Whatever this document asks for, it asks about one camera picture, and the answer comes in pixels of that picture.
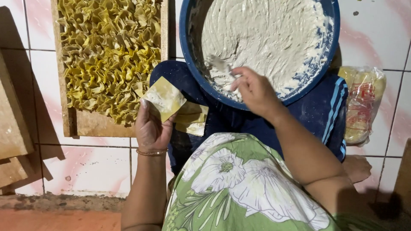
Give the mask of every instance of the gold bracelet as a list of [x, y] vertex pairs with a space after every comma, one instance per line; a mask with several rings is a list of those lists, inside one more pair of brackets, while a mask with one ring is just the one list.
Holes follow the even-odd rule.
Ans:
[[162, 155], [166, 154], [168, 150], [169, 150], [169, 149], [166, 148], [166, 149], [164, 149], [164, 150], [160, 150], [160, 151], [157, 151], [157, 152], [141, 152], [141, 151], [139, 150], [139, 148], [137, 148], [136, 152], [137, 152], [137, 154], [143, 155], [143, 156], [158, 157], [158, 156], [162, 156]]

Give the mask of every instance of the packaged food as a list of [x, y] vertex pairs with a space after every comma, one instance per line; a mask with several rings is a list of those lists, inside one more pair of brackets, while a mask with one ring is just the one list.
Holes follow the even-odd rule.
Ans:
[[385, 74], [375, 67], [340, 67], [338, 75], [348, 86], [346, 129], [347, 144], [366, 141], [372, 132], [372, 122], [377, 114], [386, 88]]

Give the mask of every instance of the blue plastic bowl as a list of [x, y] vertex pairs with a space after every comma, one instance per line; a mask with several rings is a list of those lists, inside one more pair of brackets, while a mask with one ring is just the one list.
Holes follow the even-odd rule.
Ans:
[[[194, 63], [194, 54], [192, 50], [192, 45], [190, 44], [190, 31], [189, 31], [189, 19], [191, 14], [191, 9], [195, 6], [196, 1], [198, 0], [183, 0], [180, 12], [180, 43], [184, 58], [187, 62], [188, 68], [190, 69], [191, 73], [193, 74], [194, 78], [200, 84], [200, 86], [214, 98], [219, 100], [220, 102], [242, 110], [247, 110], [247, 106], [242, 102], [237, 102], [226, 97], [224, 94], [219, 93], [216, 91], [211, 84], [203, 77], [201, 72], [197, 69]], [[291, 93], [281, 97], [284, 105], [291, 104], [297, 101], [299, 98], [303, 97], [307, 94], [317, 83], [320, 81], [321, 77], [326, 73], [332, 58], [334, 57], [335, 50], [338, 46], [338, 37], [339, 37], [339, 28], [340, 28], [340, 15], [339, 15], [339, 5], [337, 0], [316, 0], [322, 4], [324, 14], [326, 16], [331, 17], [334, 19], [334, 26], [332, 27], [330, 24], [328, 25], [328, 30], [333, 30], [328, 36], [328, 39], [325, 41], [326, 47], [329, 48], [328, 51], [324, 51], [322, 57], [327, 58], [327, 61], [321, 67], [321, 70], [318, 72], [317, 75], [312, 77], [312, 81], [309, 84], [304, 84], [308, 82], [311, 78], [308, 76], [299, 78], [302, 81], [302, 84], [295, 88]]]

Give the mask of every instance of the white batter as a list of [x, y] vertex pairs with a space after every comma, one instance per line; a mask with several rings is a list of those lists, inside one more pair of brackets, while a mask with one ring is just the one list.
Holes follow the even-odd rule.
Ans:
[[[321, 4], [313, 0], [214, 0], [201, 42], [217, 89], [227, 95], [233, 78], [212, 67], [210, 55], [268, 77], [280, 96], [289, 93], [299, 84], [296, 73], [307, 72], [305, 61], [325, 61], [320, 60], [324, 48], [318, 35], [318, 30], [326, 32], [325, 21]], [[228, 96], [241, 101], [238, 92]]]

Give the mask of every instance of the woman's right hand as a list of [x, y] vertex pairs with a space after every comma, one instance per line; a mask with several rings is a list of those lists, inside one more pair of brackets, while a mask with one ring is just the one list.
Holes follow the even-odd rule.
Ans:
[[231, 91], [237, 88], [241, 93], [243, 102], [254, 113], [264, 119], [286, 111], [286, 107], [277, 98], [274, 89], [265, 76], [257, 74], [248, 67], [236, 67], [232, 70], [234, 75], [241, 77], [231, 84]]

